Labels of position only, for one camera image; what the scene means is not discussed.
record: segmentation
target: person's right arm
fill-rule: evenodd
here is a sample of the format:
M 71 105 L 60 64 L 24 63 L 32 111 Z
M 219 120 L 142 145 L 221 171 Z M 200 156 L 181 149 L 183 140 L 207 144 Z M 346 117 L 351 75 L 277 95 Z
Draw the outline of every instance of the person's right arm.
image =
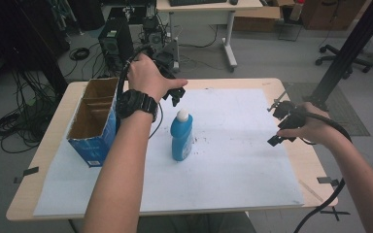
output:
M 328 117 L 311 103 L 304 104 L 304 107 L 308 112 Z M 356 147 L 331 126 L 311 118 L 307 118 L 305 126 L 283 129 L 277 135 L 304 138 L 323 144 L 332 152 L 366 232 L 373 232 L 373 169 Z

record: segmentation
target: table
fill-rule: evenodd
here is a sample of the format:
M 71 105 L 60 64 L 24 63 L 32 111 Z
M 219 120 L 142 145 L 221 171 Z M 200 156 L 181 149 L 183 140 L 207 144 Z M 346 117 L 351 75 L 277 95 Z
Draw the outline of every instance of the table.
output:
M 39 172 L 23 178 L 17 194 L 7 211 L 9 220 L 38 220 L 33 216 L 38 203 L 46 174 L 59 147 L 65 128 L 68 125 L 87 82 L 70 83 L 64 98 L 59 104 L 51 124 L 38 147 L 29 166 L 39 166 Z M 223 80 L 190 80 L 186 89 L 195 88 L 262 88 L 268 104 L 274 102 L 284 87 L 278 79 L 223 79 Z M 294 143 L 284 142 L 295 176 L 297 177 L 304 197 L 303 207 L 316 207 L 325 201 L 333 189 L 330 184 L 318 183 L 317 177 L 326 177 L 314 149 L 300 140 Z M 69 219 L 83 216 L 54 216 L 52 219 Z
M 250 10 L 262 7 L 262 4 L 257 0 L 239 0 L 238 4 L 233 6 L 228 1 L 224 3 L 199 4 L 189 6 L 171 7 L 168 0 L 157 0 L 156 9 L 159 13 L 169 13 L 171 42 L 175 42 L 175 46 L 170 46 L 173 49 L 174 55 L 174 70 L 179 70 L 179 53 L 178 39 L 174 37 L 174 14 L 175 17 L 182 22 L 187 22 L 192 25 L 196 24 L 227 24 L 226 38 L 222 38 L 223 47 L 230 65 L 230 71 L 238 66 L 234 53 L 230 45 L 232 26 L 234 23 L 235 11 Z

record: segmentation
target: wristwatch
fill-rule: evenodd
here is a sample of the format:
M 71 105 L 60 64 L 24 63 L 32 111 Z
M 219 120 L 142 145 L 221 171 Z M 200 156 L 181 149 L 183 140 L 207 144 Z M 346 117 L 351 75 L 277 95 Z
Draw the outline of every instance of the wristwatch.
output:
M 117 102 L 117 114 L 119 118 L 127 118 L 135 111 L 141 110 L 153 115 L 153 122 L 156 120 L 158 104 L 148 94 L 138 90 L 126 90 Z

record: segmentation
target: blue box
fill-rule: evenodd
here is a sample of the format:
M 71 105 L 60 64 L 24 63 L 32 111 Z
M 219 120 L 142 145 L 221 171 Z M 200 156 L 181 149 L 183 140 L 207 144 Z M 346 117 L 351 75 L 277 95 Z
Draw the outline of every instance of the blue box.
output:
M 90 80 L 75 112 L 68 142 L 89 167 L 101 167 L 117 131 L 118 79 Z

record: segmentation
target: bottle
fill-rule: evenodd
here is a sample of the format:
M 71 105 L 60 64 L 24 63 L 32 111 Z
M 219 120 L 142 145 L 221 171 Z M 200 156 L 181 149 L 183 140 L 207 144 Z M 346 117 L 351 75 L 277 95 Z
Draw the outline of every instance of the bottle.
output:
M 192 149 L 192 121 L 186 109 L 179 110 L 172 121 L 172 157 L 177 161 L 186 159 Z
M 296 0 L 295 5 L 292 8 L 289 19 L 298 21 L 301 16 L 302 7 L 304 6 L 304 0 Z

